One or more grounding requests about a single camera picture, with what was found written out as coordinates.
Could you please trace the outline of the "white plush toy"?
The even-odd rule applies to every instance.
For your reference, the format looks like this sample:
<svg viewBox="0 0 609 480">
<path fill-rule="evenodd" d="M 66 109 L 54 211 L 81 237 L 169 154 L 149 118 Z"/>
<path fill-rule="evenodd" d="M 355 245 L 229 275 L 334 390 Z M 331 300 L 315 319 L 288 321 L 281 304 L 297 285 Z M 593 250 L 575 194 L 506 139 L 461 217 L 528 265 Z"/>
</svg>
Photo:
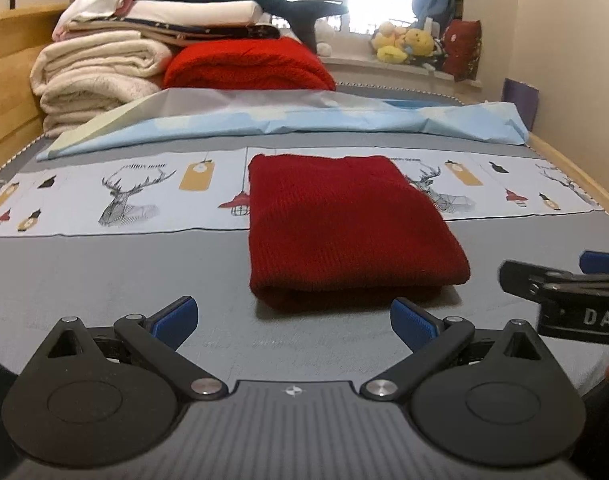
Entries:
<svg viewBox="0 0 609 480">
<path fill-rule="evenodd" d="M 329 58 L 333 54 L 332 40 L 335 37 L 335 29 L 324 18 L 319 18 L 315 22 L 314 32 L 317 55 L 321 58 Z"/>
</svg>

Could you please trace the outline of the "light blue folded sheet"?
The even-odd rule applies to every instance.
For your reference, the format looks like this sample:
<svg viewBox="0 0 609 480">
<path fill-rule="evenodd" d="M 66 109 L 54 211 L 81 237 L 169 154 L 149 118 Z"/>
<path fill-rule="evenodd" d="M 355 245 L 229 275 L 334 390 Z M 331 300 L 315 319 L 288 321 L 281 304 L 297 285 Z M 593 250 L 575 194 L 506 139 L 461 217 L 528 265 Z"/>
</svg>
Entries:
<svg viewBox="0 0 609 480">
<path fill-rule="evenodd" d="M 523 145 L 529 131 L 507 102 L 441 105 L 339 91 L 169 89 L 67 131 L 37 159 L 220 136 L 286 133 L 422 133 Z"/>
</svg>

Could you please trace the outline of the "cream folded blanket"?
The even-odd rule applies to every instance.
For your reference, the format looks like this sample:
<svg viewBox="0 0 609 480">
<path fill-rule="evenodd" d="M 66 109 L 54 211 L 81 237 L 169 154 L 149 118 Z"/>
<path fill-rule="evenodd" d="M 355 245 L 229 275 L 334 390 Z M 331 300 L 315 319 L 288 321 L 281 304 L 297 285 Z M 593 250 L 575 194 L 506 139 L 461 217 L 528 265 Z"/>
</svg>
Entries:
<svg viewBox="0 0 609 480">
<path fill-rule="evenodd" d="M 44 113 L 44 136 L 57 138 L 158 92 L 172 58 L 165 44 L 134 30 L 98 32 L 45 47 L 29 76 Z"/>
</svg>

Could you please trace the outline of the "bright red folded blanket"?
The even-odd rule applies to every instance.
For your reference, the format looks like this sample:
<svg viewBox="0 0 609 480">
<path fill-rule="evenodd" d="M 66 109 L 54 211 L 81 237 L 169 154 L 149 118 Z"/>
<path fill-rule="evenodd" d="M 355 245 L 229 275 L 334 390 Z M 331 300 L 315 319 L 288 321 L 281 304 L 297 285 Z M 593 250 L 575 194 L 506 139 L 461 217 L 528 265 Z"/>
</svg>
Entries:
<svg viewBox="0 0 609 480">
<path fill-rule="evenodd" d="M 170 62 L 163 87 L 334 91 L 336 82 L 318 55 L 283 37 L 193 44 Z"/>
</svg>

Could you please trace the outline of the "white pink folded clothes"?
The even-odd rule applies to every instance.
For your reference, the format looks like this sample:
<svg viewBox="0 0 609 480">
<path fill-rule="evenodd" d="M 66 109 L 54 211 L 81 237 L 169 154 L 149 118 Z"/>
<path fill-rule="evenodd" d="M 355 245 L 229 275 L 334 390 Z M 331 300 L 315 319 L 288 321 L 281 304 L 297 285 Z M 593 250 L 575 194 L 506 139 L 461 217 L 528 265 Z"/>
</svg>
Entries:
<svg viewBox="0 0 609 480">
<path fill-rule="evenodd" d="M 62 12 L 52 32 L 53 41 L 62 41 L 73 22 L 87 22 L 96 18 L 109 18 L 128 12 L 134 0 L 74 0 Z"/>
</svg>

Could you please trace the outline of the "dark red knit sweater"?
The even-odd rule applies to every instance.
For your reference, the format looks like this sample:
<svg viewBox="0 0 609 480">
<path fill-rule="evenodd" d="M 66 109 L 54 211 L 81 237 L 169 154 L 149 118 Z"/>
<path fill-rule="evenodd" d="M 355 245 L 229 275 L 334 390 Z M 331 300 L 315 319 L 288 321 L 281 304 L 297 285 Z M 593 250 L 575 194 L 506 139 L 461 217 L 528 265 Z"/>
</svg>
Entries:
<svg viewBox="0 0 609 480">
<path fill-rule="evenodd" d="M 426 301 L 471 277 L 431 200 L 384 156 L 257 155 L 250 184 L 250 290 L 283 312 Z"/>
</svg>

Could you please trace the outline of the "purple bag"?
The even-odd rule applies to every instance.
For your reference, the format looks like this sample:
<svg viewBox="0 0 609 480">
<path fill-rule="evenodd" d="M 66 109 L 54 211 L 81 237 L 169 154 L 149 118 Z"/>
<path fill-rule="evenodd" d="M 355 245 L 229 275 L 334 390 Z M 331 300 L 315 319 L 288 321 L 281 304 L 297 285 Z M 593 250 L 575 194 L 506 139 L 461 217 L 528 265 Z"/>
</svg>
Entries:
<svg viewBox="0 0 609 480">
<path fill-rule="evenodd" d="M 533 130 L 540 101 L 539 90 L 536 87 L 522 81 L 505 78 L 501 100 L 513 103 L 527 129 Z"/>
</svg>

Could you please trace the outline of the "yellow plush toys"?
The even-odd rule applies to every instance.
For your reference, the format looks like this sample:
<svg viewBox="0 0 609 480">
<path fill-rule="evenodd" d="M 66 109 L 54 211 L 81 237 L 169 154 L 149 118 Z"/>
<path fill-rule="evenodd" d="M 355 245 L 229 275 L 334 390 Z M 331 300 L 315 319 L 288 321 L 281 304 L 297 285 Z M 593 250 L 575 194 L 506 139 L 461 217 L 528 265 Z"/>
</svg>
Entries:
<svg viewBox="0 0 609 480">
<path fill-rule="evenodd" d="M 393 65 L 422 66 L 437 70 L 445 59 L 441 41 L 424 29 L 395 26 L 387 22 L 370 39 L 378 61 Z"/>
</svg>

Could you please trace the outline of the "wooden headboard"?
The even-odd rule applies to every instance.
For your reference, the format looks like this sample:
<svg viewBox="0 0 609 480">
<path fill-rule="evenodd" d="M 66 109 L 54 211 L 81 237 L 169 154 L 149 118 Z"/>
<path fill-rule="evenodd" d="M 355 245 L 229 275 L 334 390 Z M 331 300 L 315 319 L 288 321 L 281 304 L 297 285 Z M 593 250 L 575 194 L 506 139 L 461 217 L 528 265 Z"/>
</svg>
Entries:
<svg viewBox="0 0 609 480">
<path fill-rule="evenodd" d="M 0 12 L 0 170 L 43 134 L 29 74 L 64 10 L 55 4 Z"/>
</svg>

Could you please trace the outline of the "navy studded folded cloth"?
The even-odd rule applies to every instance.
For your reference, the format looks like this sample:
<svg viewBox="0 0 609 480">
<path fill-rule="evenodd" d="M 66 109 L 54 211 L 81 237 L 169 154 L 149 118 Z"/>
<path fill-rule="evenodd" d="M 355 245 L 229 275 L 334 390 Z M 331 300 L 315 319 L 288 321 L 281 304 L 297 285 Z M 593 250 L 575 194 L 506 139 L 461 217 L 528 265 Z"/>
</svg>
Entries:
<svg viewBox="0 0 609 480">
<path fill-rule="evenodd" d="M 170 46 L 187 47 L 203 41 L 224 39 L 278 39 L 280 31 L 273 25 L 181 26 L 132 18 L 102 18 L 88 22 L 72 22 L 62 33 L 62 39 L 83 35 L 131 30 L 143 38 L 155 39 Z"/>
</svg>

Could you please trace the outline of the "wooden bed side rail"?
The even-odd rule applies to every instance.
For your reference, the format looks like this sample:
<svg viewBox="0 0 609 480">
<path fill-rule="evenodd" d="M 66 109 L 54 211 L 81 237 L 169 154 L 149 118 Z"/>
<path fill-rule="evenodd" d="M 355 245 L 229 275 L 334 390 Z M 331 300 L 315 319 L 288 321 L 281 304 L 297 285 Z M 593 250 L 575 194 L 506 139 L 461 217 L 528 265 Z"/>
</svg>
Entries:
<svg viewBox="0 0 609 480">
<path fill-rule="evenodd" d="M 593 179 L 585 170 L 581 169 L 575 162 L 562 154 L 559 150 L 553 148 L 551 144 L 548 144 L 539 138 L 539 136 L 531 133 L 527 145 L 535 153 L 545 158 L 548 162 L 551 162 L 551 164 L 577 182 L 580 187 L 585 192 L 588 192 L 593 200 L 602 206 L 609 214 L 609 192 L 603 185 L 600 185 L 600 183 Z"/>
</svg>

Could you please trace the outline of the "white folded quilt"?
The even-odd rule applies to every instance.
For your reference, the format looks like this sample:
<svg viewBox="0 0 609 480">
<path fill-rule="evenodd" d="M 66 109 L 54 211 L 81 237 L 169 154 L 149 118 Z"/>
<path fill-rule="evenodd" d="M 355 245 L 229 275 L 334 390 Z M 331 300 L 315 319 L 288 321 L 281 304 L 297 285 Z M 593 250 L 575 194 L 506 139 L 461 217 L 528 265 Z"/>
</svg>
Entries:
<svg viewBox="0 0 609 480">
<path fill-rule="evenodd" d="M 207 27 L 256 25 L 262 15 L 261 6 L 251 0 L 209 3 L 135 0 L 124 17 L 160 24 Z"/>
</svg>

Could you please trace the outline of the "dark red cushion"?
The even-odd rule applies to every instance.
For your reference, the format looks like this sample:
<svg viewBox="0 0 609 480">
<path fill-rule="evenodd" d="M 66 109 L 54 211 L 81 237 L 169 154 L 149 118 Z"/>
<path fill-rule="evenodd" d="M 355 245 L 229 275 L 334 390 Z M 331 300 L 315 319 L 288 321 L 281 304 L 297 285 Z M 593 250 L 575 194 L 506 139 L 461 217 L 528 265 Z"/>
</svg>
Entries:
<svg viewBox="0 0 609 480">
<path fill-rule="evenodd" d="M 446 58 L 442 70 L 455 82 L 477 76 L 483 30 L 480 21 L 453 20 L 442 36 Z"/>
</svg>

